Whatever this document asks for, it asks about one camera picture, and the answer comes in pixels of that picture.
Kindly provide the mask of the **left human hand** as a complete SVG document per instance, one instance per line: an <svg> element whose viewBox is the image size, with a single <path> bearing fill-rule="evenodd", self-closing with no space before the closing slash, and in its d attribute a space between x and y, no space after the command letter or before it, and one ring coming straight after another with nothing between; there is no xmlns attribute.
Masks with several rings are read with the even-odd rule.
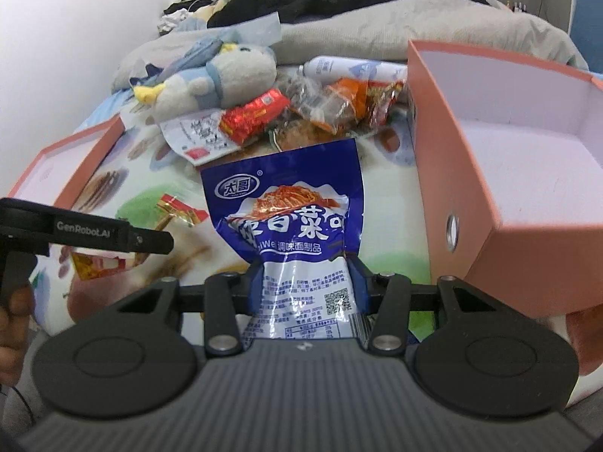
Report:
<svg viewBox="0 0 603 452"><path fill-rule="evenodd" d="M35 300L30 285L15 289L7 305L1 307L0 380L2 386L14 386L23 371L28 348L30 318Z"/></svg>

